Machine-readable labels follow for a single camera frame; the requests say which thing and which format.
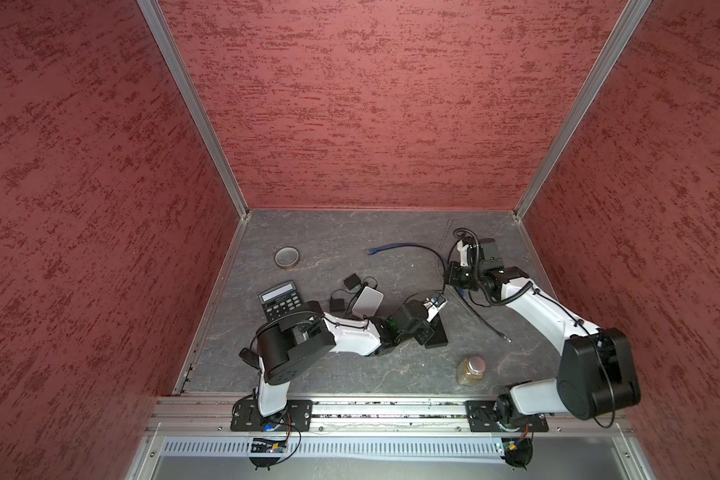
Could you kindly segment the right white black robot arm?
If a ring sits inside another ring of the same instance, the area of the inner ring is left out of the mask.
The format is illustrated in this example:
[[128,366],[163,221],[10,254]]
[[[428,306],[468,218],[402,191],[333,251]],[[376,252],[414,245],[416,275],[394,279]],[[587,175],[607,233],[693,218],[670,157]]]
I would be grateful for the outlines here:
[[444,282],[462,298],[484,297],[485,307],[507,307],[522,316],[555,348],[555,377],[509,387],[494,403],[492,418],[507,430],[532,417],[570,414],[579,420],[614,418],[642,395],[630,342],[617,328],[601,328],[555,300],[517,267],[507,267],[493,239],[468,228],[453,233],[444,261]]

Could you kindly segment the black ribbed network switch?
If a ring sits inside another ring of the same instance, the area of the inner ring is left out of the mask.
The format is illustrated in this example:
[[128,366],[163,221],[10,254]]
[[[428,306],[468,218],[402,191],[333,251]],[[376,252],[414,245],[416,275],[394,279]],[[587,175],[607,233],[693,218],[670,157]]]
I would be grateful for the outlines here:
[[435,349],[446,347],[449,344],[447,333],[442,323],[440,315],[436,315],[430,322],[429,326],[432,330],[432,335],[425,342],[424,347],[426,349]]

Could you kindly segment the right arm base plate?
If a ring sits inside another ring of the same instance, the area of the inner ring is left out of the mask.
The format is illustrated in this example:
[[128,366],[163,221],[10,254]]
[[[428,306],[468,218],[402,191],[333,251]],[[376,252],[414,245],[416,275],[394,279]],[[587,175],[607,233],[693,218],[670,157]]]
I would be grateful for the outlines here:
[[520,416],[514,420],[500,421],[501,415],[495,401],[468,400],[464,403],[466,418],[472,433],[522,434],[549,431],[543,414]]

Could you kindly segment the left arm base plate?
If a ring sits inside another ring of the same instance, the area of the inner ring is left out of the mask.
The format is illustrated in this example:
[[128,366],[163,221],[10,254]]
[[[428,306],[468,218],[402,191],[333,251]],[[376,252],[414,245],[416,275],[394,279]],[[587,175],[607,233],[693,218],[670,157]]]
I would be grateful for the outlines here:
[[232,408],[229,429],[232,432],[288,432],[308,431],[311,422],[313,402],[293,400],[275,414],[262,416],[253,398],[238,400]]

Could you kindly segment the white network switch box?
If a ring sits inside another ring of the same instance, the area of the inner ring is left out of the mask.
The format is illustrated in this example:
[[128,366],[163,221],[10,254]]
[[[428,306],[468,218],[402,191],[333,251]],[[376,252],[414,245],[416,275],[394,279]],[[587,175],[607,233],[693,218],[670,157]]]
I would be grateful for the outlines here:
[[372,318],[382,304],[384,295],[369,286],[365,286],[353,303],[350,312],[359,319]]

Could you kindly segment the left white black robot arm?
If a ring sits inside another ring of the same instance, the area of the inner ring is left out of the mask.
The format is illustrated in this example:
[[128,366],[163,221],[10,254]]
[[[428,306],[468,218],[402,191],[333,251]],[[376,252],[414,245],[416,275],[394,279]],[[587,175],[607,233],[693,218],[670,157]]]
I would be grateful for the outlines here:
[[441,294],[409,299],[394,314],[362,320],[339,318],[314,301],[259,327],[240,358],[259,371],[253,394],[258,414],[277,417],[287,410],[290,383],[329,353],[383,356],[413,339],[428,347],[443,332]]

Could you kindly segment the black power adapter with cable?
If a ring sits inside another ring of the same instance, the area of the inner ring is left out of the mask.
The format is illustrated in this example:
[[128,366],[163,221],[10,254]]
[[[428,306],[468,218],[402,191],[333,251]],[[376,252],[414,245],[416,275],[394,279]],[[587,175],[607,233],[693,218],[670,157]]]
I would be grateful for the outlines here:
[[368,276],[361,278],[354,273],[343,280],[343,287],[331,293],[329,312],[335,315],[349,314],[366,287],[377,288],[378,280]]

